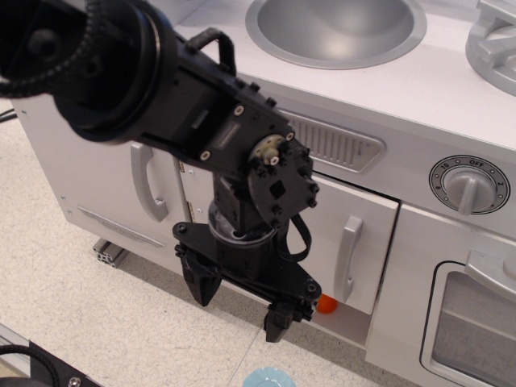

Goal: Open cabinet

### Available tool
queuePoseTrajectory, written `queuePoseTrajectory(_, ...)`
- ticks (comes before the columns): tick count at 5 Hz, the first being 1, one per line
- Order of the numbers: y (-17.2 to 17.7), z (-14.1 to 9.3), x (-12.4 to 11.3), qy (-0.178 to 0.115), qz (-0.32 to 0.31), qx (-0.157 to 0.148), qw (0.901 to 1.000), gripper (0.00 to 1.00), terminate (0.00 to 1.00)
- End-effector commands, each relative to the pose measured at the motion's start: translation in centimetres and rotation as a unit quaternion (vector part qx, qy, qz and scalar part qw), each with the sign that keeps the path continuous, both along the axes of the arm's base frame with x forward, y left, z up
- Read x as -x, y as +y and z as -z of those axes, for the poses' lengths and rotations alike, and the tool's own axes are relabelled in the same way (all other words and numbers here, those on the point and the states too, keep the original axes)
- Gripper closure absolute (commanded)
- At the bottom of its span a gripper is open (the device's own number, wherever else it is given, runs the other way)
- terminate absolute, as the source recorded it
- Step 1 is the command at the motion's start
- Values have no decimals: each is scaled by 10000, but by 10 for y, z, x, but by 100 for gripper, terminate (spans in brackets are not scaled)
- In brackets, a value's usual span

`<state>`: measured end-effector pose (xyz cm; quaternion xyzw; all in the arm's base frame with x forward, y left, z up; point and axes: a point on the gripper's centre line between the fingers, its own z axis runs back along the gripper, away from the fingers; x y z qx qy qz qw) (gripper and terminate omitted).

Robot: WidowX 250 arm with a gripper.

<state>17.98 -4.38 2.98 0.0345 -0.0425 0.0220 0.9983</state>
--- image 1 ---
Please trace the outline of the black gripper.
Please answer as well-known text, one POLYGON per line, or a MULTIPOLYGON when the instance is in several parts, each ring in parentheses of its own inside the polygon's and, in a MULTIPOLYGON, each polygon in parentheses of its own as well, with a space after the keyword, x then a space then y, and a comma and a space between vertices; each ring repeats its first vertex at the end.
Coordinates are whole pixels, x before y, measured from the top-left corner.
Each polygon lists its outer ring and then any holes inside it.
POLYGON ((280 257, 273 232, 251 241, 225 240, 207 224, 182 222, 173 236, 183 277, 201 306, 209 305, 222 281, 269 302, 268 343, 279 343, 293 321, 312 319, 322 288, 300 264, 280 257))

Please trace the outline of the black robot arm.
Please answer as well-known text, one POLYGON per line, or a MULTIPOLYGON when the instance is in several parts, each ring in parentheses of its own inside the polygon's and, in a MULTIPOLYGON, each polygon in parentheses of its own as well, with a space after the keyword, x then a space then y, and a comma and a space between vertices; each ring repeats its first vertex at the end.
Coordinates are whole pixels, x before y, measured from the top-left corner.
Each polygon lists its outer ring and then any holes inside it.
POLYGON ((209 28, 185 39, 145 1, 1 4, 1 95, 49 94, 81 138, 134 140, 212 173, 206 224, 173 228, 194 299, 222 281, 267 300, 266 339, 310 320, 322 290, 287 244, 317 203, 313 162, 276 103, 238 78, 231 39, 209 28))

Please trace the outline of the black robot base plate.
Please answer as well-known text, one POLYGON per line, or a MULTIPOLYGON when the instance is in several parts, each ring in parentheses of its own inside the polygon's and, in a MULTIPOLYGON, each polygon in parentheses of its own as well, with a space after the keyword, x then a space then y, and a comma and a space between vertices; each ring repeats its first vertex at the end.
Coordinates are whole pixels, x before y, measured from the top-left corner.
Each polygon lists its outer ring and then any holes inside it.
POLYGON ((22 375, 1 377, 1 386, 101 386, 92 377, 74 368, 37 344, 27 346, 4 344, 1 346, 1 360, 8 356, 6 366, 14 360, 27 365, 28 370, 17 368, 22 375))

